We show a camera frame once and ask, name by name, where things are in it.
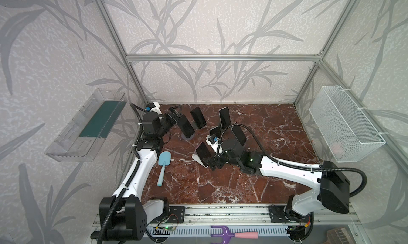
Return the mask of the white phone stand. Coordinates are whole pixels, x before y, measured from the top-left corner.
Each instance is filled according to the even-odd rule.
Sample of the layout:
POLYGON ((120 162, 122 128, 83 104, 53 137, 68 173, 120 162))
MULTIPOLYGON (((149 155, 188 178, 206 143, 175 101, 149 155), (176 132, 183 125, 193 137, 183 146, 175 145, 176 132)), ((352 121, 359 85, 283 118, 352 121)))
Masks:
POLYGON ((202 165, 205 168, 208 168, 208 164, 206 162, 204 162, 196 152, 193 153, 192 155, 192 159, 196 162, 198 162, 200 165, 202 165))
POLYGON ((217 145, 218 141, 219 141, 219 138, 215 137, 214 135, 212 136, 208 135, 206 139, 206 142, 209 146, 217 145))

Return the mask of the clear plastic wall tray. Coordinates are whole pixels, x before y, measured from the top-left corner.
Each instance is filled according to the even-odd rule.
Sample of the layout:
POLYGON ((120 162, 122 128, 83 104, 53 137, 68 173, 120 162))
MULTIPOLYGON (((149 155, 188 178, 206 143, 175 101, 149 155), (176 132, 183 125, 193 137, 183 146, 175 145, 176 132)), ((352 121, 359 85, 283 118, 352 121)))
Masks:
POLYGON ((127 101, 124 92, 96 89, 45 154, 57 162, 92 162, 127 101))

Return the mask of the black phone on white stand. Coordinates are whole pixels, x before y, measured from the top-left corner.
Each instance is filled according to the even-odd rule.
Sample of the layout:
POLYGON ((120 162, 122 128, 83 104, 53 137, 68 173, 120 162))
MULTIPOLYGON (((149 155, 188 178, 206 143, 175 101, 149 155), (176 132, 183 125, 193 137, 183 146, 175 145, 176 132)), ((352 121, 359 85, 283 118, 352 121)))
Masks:
POLYGON ((210 136, 214 135, 217 138, 221 137, 222 129, 220 126, 216 126, 209 131, 210 136))

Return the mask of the white phone stand front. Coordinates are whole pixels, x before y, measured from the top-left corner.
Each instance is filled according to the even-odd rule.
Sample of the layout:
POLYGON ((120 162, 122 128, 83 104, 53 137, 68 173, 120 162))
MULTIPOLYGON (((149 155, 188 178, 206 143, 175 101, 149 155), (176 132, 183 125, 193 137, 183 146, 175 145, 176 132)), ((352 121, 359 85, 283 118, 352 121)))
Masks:
POLYGON ((200 165, 202 165, 205 168, 208 168, 208 164, 206 162, 204 162, 196 152, 193 153, 192 155, 192 159, 196 162, 198 162, 200 165))

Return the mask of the white phone stand centre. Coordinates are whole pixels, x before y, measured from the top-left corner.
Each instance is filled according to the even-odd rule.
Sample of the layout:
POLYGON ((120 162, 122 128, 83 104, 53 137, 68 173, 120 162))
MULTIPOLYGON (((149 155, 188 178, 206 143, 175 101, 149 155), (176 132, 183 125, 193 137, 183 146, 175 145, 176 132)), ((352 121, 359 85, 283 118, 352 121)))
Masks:
POLYGON ((218 141, 219 141, 219 138, 215 137, 214 135, 212 136, 208 135, 206 139, 206 142, 209 146, 217 145, 218 141))

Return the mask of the black phone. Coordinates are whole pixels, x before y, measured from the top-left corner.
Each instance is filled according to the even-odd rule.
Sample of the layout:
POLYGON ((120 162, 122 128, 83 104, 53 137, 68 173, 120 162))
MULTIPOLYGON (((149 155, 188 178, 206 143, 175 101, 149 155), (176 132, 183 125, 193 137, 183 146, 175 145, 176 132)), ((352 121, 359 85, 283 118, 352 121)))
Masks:
POLYGON ((205 142, 200 143, 200 145, 196 148, 195 152, 207 164, 208 160, 212 158, 212 154, 208 149, 208 145, 205 142))
POLYGON ((221 137, 222 129, 220 126, 216 126, 209 131, 210 136, 214 135, 217 138, 221 137))
POLYGON ((220 125, 221 129, 225 130, 229 125, 231 125, 231 117, 229 107, 224 107, 219 109, 220 125))
POLYGON ((203 127, 206 126, 207 122, 200 107, 195 107, 194 109, 192 109, 191 115, 198 129, 202 129, 203 127))
POLYGON ((185 115, 182 115, 177 121, 177 125, 182 133, 194 133, 194 128, 185 115))
POLYGON ((244 147, 245 142, 247 141, 247 137, 245 133, 243 132, 241 126, 233 126, 232 127, 232 133, 235 136, 235 138, 239 141, 241 146, 244 147))

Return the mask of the aluminium mounting rail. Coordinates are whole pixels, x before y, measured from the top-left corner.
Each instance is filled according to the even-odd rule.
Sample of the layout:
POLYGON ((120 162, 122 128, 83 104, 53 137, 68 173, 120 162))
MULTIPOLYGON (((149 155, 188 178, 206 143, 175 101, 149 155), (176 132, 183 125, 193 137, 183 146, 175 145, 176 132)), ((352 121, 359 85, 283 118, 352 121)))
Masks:
MULTIPOLYGON (((171 204, 171 213, 179 226, 268 226, 306 224, 308 218, 290 221, 272 215, 269 204, 171 204)), ((338 214, 328 209, 314 212, 315 225, 361 225, 353 207, 347 214, 338 214)))

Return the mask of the teal silicone spatula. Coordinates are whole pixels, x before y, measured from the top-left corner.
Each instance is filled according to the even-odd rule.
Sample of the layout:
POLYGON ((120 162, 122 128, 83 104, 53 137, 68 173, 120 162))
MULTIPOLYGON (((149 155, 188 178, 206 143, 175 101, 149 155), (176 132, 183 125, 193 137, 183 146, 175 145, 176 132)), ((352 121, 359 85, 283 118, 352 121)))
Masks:
POLYGON ((161 166, 161 171, 158 177, 157 186, 163 185, 165 168, 171 163, 171 153, 168 151, 162 152, 158 158, 158 165, 161 166))

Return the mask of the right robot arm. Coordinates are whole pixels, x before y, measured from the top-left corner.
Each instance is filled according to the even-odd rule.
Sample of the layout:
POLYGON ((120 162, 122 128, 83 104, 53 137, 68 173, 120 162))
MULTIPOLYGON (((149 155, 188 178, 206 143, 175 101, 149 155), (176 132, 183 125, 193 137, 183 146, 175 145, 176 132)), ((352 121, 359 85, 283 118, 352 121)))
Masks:
POLYGON ((228 163, 238 166, 241 172, 248 175, 281 178, 309 187, 305 193, 291 195, 282 209, 270 206, 272 215, 291 222, 299 222, 323 209, 347 214, 350 198, 362 192, 368 182, 363 171, 339 168, 329 161, 323 164, 300 164, 260 152, 247 152, 234 139, 221 142, 215 137, 206 142, 216 153, 214 160, 219 168, 228 163))

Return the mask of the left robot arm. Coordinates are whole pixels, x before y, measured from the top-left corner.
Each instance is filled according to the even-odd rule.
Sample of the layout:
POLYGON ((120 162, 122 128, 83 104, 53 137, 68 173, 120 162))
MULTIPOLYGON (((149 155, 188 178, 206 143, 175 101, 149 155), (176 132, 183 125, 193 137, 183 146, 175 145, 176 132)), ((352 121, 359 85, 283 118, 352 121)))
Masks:
POLYGON ((141 240, 151 222, 170 216, 167 198, 153 198, 143 204, 142 193, 153 166, 162 154, 163 137, 183 118, 179 106, 162 113, 157 103, 145 109, 131 104, 139 120, 140 129, 132 146, 134 160, 121 185, 111 197, 99 205, 101 229, 91 234, 97 243, 118 241, 120 244, 141 240))

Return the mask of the purple pink fork tool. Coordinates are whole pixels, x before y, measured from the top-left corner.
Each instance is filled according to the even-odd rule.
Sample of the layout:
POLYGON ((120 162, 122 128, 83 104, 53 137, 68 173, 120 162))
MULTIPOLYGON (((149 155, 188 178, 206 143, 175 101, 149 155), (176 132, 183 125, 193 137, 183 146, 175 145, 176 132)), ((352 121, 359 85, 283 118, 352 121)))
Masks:
POLYGON ((240 239, 258 239, 259 235, 258 232, 239 232, 239 233, 232 233, 227 226, 211 226, 212 229, 220 229, 222 230, 219 234, 211 234, 211 237, 219 237, 222 239, 220 243, 215 244, 229 244, 232 238, 240 238, 240 239))

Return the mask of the grey stand far left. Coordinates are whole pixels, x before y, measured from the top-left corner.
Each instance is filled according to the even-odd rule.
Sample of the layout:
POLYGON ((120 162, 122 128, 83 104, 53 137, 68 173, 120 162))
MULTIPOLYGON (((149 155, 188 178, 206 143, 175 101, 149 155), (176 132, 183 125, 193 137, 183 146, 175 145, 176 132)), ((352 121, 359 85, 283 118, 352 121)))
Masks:
POLYGON ((195 133, 182 133, 181 138, 185 141, 190 141, 194 138, 195 133))

